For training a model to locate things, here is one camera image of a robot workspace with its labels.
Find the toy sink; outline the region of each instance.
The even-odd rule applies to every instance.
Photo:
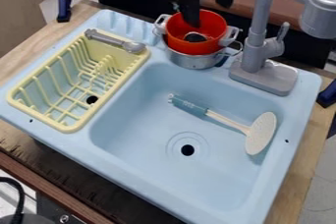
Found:
[[[87,28],[144,42],[150,56],[145,53],[131,59],[128,67],[115,68],[118,74],[128,74],[117,85],[89,85],[89,79],[81,83],[76,79],[79,73],[74,71],[74,82],[81,92],[86,92],[75,98],[70,95],[74,86],[66,74],[55,77],[63,89],[58,92],[54,87],[55,97],[51,96],[49,106],[38,84],[44,84],[38,70],[52,79],[46,67],[51,68],[53,61],[62,65],[59,56],[67,56],[60,52],[78,41]],[[321,85],[320,77],[299,70],[292,93],[275,96],[230,80],[233,59],[220,68],[203,71],[175,66],[166,58],[164,44],[152,29],[151,24],[112,11],[97,13],[1,88],[1,118],[183,221],[262,223],[300,144]],[[106,55],[118,58],[122,54],[109,50],[102,58],[87,59],[96,64]],[[64,60],[69,61],[67,68],[71,68],[69,59]],[[109,74],[114,71],[103,70],[98,73],[102,80],[106,70]],[[28,97],[34,93],[35,101],[29,102],[20,87]],[[87,97],[92,92],[99,99],[89,105]],[[267,149],[249,156],[245,136],[177,109],[168,103],[170,93],[189,97],[246,125],[271,111],[278,118],[277,132]],[[70,101],[64,104],[62,99]],[[72,112],[76,106],[82,113]],[[50,108],[59,113],[49,113]]]

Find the faucet handle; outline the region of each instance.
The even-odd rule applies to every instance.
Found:
[[[288,31],[289,31],[289,28],[290,28],[290,24],[289,23],[284,23],[280,29],[279,29],[279,32],[278,32],[278,35],[276,36],[276,40],[277,41],[283,41],[285,36],[287,35]]]

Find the yellow dish rack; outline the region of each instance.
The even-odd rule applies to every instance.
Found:
[[[105,35],[128,39],[99,30]],[[63,133],[78,131],[148,59],[84,33],[12,88],[8,102]]]

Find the pot handle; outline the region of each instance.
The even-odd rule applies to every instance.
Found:
[[[239,28],[228,26],[227,32],[225,33],[223,38],[219,40],[219,45],[223,47],[229,46],[232,42],[237,40],[240,31],[241,30]]]
[[[160,15],[154,23],[156,33],[166,34],[166,25],[171,15]]]

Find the screw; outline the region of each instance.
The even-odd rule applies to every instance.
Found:
[[[64,214],[64,215],[62,215],[61,217],[60,217],[60,223],[67,223],[68,221],[69,221],[69,215],[66,215],[66,214]]]

